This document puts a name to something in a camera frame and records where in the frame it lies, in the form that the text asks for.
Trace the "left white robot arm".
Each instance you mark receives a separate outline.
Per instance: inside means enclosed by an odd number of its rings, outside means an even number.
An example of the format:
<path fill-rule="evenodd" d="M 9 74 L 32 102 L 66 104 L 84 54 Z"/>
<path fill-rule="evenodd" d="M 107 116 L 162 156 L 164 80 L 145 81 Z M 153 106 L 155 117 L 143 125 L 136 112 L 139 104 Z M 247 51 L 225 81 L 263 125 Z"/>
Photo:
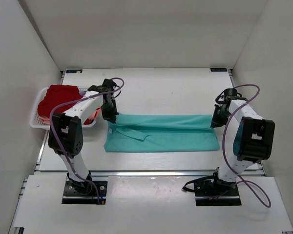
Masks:
<path fill-rule="evenodd" d="M 104 79 L 102 85 L 90 86 L 83 98 L 59 104 L 50 113 L 48 146 L 63 160 L 71 186 L 82 195 L 99 193 L 81 155 L 82 125 L 98 108 L 104 120 L 115 123 L 119 113 L 114 93 L 124 84 L 122 78 Z"/>

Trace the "teal t shirt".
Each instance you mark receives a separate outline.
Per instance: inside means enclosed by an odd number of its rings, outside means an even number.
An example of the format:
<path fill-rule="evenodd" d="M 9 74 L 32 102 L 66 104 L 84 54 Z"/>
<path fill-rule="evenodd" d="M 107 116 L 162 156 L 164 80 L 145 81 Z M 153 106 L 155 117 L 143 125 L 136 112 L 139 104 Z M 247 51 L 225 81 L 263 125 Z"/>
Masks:
<path fill-rule="evenodd" d="M 220 149 L 210 115 L 125 115 L 108 123 L 106 152 L 206 152 Z"/>

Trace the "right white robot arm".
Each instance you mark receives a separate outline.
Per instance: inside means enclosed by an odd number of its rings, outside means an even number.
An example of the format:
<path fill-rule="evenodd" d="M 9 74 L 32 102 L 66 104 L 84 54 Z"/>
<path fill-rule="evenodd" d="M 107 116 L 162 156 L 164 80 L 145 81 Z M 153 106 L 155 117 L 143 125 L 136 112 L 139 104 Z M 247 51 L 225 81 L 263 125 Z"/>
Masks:
<path fill-rule="evenodd" d="M 191 181 L 194 189 L 183 186 L 183 191 L 195 193 L 210 190 L 213 196 L 225 194 L 236 185 L 236 180 L 251 165 L 267 160 L 272 152 L 275 123 L 264 119 L 249 105 L 236 88 L 225 89 L 215 99 L 211 128 L 228 128 L 234 118 L 239 123 L 231 157 L 224 157 L 225 165 L 213 175 Z"/>

